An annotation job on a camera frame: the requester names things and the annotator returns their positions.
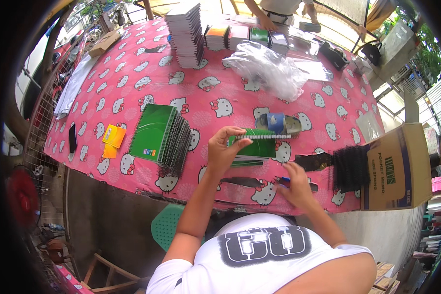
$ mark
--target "smartphone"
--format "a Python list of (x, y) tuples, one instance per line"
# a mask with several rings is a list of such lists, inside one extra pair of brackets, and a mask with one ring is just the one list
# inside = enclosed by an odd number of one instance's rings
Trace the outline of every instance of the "smartphone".
[(76, 150), (75, 124), (69, 130), (69, 145), (70, 145), (70, 153), (75, 152), (75, 150)]

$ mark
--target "orange notepad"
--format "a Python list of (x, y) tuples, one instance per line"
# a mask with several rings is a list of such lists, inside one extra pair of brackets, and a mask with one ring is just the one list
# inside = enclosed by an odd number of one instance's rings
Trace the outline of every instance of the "orange notepad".
[(121, 147), (126, 130), (117, 126), (109, 125), (103, 136), (103, 142), (113, 147)]
[(225, 35), (227, 28), (227, 25), (212, 26), (206, 35), (223, 36)]
[(116, 147), (105, 144), (103, 158), (116, 158), (116, 151), (118, 151)]

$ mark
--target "red fan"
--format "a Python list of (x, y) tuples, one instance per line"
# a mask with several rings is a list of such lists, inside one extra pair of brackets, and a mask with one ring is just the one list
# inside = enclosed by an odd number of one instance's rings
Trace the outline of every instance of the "red fan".
[(6, 193), (16, 221), (22, 227), (36, 224), (38, 198), (34, 175), (25, 166), (13, 169), (6, 183)]

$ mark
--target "pink tablecloth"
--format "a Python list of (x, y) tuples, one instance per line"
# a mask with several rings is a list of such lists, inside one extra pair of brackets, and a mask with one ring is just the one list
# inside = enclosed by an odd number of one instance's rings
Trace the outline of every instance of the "pink tablecloth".
[(66, 294), (92, 294), (62, 265), (53, 264), (55, 275), (59, 278), (59, 288)]
[[(297, 214), (282, 195), (273, 189), (276, 176), (286, 176), (282, 162), (295, 154), (332, 151), (347, 145), (363, 144), (356, 118), (370, 111), (382, 126), (376, 101), (368, 81), (350, 70), (332, 70), (329, 83), (308, 81), (295, 102), (285, 102), (259, 85), (239, 77), (221, 60), (232, 51), (205, 49), (200, 69), (182, 69), (167, 45), (159, 53), (145, 49), (167, 44), (168, 29), (157, 19), (128, 28), (128, 35), (100, 56), (84, 81), (73, 109), (66, 119), (53, 121), (45, 153), (69, 168), (137, 194), (151, 191), (165, 198), (188, 200), (204, 174), (207, 141), (222, 126), (254, 127), (255, 118), (265, 112), (284, 112), (300, 118), (299, 139), (278, 141), (276, 158), (260, 167), (231, 168), (226, 177), (250, 176), (264, 183), (261, 189), (222, 183), (216, 193), (215, 208), (248, 212)], [(193, 142), (181, 179), (157, 174), (155, 163), (130, 156), (129, 144), (145, 103), (175, 105), (189, 121)], [(69, 154), (68, 130), (77, 126), (78, 147)], [(108, 124), (127, 127), (117, 158), (103, 159), (102, 135)], [(359, 209), (359, 193), (341, 194), (331, 190), (329, 168), (310, 172), (319, 186), (315, 197), (329, 212)]]

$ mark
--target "white t-shirt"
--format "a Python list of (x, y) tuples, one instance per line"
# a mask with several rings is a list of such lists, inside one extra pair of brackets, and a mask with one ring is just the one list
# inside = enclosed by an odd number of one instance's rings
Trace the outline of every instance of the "white t-shirt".
[(147, 294), (274, 293), (324, 262), (364, 252), (372, 255), (358, 245), (331, 248), (315, 232), (278, 215), (247, 215), (203, 244), (194, 265), (183, 259), (160, 264)]
[(312, 4), (314, 0), (261, 0), (259, 6), (264, 10), (289, 15), (297, 11), (301, 2)]

